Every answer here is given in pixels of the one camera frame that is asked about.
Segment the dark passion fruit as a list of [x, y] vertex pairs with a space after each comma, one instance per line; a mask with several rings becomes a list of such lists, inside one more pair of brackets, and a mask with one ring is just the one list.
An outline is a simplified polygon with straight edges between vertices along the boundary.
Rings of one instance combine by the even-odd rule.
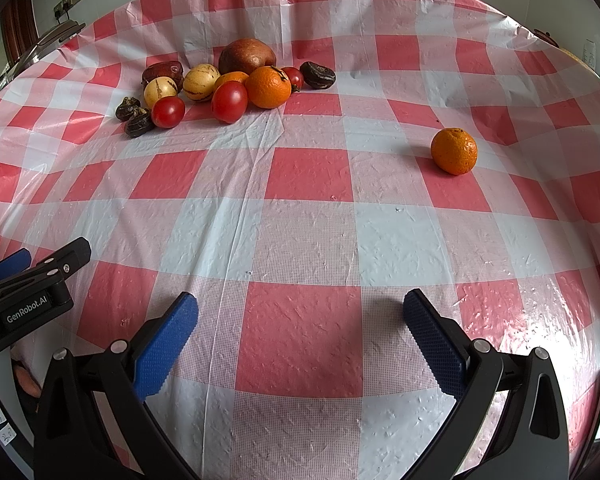
[[140, 104], [140, 100], [134, 98], [134, 96], [126, 96], [114, 111], [120, 122], [128, 122], [135, 116], [145, 113], [146, 110]]
[[151, 116], [147, 112], [135, 114], [131, 117], [124, 126], [124, 131], [130, 138], [138, 138], [145, 133], [148, 133], [155, 124], [151, 119]]
[[314, 90], [328, 89], [336, 82], [335, 72], [327, 66], [306, 61], [299, 70], [303, 81]]

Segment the dark red wrinkled apple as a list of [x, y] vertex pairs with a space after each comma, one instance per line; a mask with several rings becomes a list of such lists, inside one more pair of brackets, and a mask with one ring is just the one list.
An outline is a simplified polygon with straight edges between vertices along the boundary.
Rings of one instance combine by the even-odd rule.
[[152, 80], [158, 77], [169, 77], [175, 84], [178, 91], [183, 88], [184, 70], [180, 62], [175, 60], [158, 62], [145, 68], [142, 73], [142, 85], [146, 87]]

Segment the yellow striped pepino melon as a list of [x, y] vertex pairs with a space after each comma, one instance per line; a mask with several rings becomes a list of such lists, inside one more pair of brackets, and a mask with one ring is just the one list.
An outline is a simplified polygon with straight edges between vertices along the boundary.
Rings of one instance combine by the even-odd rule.
[[183, 92], [194, 102], [209, 99], [220, 76], [220, 72], [212, 64], [198, 64], [191, 68], [184, 77]]

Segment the large red tomato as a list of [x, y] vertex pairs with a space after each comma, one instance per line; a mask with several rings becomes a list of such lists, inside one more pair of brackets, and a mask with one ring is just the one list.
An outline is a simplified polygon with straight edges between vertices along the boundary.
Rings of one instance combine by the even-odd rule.
[[234, 124], [245, 114], [248, 105], [248, 94], [241, 82], [230, 80], [224, 82], [214, 92], [212, 113], [220, 122]]

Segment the large orange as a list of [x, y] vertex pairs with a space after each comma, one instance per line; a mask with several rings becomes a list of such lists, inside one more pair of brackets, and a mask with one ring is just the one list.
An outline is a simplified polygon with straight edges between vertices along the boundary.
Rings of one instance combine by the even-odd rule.
[[275, 66], [261, 66], [245, 80], [249, 101], [264, 110], [283, 105], [291, 96], [291, 83], [286, 73]]

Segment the lone orange mandarin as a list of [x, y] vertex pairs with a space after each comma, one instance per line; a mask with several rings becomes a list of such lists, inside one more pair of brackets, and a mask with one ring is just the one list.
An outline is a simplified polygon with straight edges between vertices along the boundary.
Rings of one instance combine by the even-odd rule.
[[453, 176], [468, 174], [478, 160], [476, 140], [461, 128], [444, 128], [436, 133], [430, 144], [434, 163]]

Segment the steel pot on counter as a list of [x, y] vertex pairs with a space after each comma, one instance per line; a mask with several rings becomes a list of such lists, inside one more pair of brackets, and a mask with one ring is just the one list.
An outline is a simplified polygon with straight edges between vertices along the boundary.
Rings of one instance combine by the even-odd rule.
[[58, 49], [69, 39], [76, 36], [85, 24], [69, 18], [46, 32], [36, 44], [23, 53], [13, 66], [10, 66], [0, 76], [0, 91], [10, 84], [17, 76], [33, 64], [41, 61], [53, 50]]

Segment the red white checkered tablecloth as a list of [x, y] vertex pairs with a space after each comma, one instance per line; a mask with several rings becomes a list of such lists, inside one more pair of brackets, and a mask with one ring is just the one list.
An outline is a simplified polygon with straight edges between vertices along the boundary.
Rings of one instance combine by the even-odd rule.
[[[332, 68], [231, 125], [193, 104], [137, 139], [151, 63], [253, 37]], [[432, 160], [461, 128], [478, 160]], [[73, 308], [17, 352], [132, 336], [180, 292], [199, 323], [150, 408], [206, 479], [396, 479], [453, 401], [401, 320], [420, 288], [498, 350], [543, 347], [571, 454], [600, 374], [600, 78], [478, 0], [134, 0], [0, 94], [0, 258], [77, 237]]]

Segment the large brown pomegranate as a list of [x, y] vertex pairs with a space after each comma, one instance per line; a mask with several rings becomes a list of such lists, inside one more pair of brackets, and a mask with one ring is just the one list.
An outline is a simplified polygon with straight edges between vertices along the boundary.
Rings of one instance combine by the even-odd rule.
[[221, 75], [230, 72], [251, 74], [259, 67], [274, 66], [276, 63], [276, 55], [267, 44], [254, 38], [242, 38], [222, 50], [218, 69]]

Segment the wall power socket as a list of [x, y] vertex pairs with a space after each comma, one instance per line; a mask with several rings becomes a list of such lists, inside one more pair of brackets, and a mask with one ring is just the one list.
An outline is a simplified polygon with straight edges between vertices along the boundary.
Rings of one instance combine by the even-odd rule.
[[61, 0], [54, 6], [54, 17], [59, 20], [63, 15], [67, 15], [69, 11], [82, 0]]

